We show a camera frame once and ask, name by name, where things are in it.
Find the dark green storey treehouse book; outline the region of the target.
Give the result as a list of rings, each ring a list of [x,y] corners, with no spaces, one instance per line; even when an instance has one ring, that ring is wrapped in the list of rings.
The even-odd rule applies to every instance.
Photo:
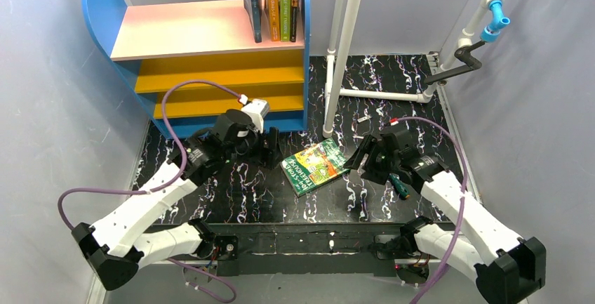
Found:
[[[339,146],[329,138],[286,157],[281,168],[296,196],[301,197],[349,173],[346,162]]]

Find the orange cartoon book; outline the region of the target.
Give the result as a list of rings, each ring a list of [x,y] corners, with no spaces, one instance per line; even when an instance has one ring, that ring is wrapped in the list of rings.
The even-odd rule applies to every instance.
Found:
[[[280,22],[279,22],[279,0],[267,0],[265,4],[267,17],[269,20],[269,33],[273,42],[281,40]]]

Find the lime green treehouse book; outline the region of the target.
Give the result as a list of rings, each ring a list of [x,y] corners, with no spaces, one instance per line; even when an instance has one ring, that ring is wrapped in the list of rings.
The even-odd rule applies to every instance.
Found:
[[[280,40],[290,41],[290,0],[279,0]]]

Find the red hardcover book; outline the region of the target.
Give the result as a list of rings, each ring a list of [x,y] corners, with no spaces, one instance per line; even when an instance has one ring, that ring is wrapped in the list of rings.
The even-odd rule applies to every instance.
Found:
[[[290,42],[296,42],[299,3],[300,0],[290,0]]]

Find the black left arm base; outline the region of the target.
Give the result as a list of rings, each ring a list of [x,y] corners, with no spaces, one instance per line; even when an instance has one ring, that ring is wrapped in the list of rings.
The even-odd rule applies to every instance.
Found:
[[[237,237],[216,234],[208,223],[199,218],[185,223],[182,233],[187,236],[189,242],[185,254],[206,261],[205,265],[191,265],[187,269],[185,285],[199,289],[209,282],[219,282],[231,287],[227,279],[218,275],[218,270],[220,262],[236,258],[239,246]]]

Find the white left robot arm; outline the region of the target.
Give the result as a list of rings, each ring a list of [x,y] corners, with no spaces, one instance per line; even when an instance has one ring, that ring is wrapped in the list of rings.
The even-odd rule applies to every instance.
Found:
[[[280,130],[264,129],[259,112],[227,110],[210,128],[194,132],[173,150],[157,172],[131,197],[93,224],[79,223],[71,234],[82,255],[108,291],[137,272],[174,256],[219,249],[217,235],[195,218],[169,230],[147,229],[177,201],[193,193],[234,161],[268,169],[281,161]]]

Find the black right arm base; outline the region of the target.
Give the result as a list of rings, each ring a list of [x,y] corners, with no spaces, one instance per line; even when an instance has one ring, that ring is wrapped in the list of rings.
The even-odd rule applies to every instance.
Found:
[[[385,234],[375,236],[368,249],[379,260],[413,260],[405,263],[395,262],[396,274],[405,284],[424,284],[429,279],[430,255],[418,249],[414,234],[431,224],[434,224],[433,220],[420,216],[401,226],[395,237]]]

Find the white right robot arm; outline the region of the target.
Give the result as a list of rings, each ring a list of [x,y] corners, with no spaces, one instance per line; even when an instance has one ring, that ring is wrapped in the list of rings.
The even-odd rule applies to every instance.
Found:
[[[466,197],[455,174],[438,157],[421,153],[406,128],[366,136],[344,167],[362,168],[361,177],[378,184],[398,176],[455,221],[450,233],[424,216],[411,220],[397,237],[370,245],[381,257],[417,252],[439,257],[473,281],[487,303],[519,303],[545,286],[544,244],[524,239]]]

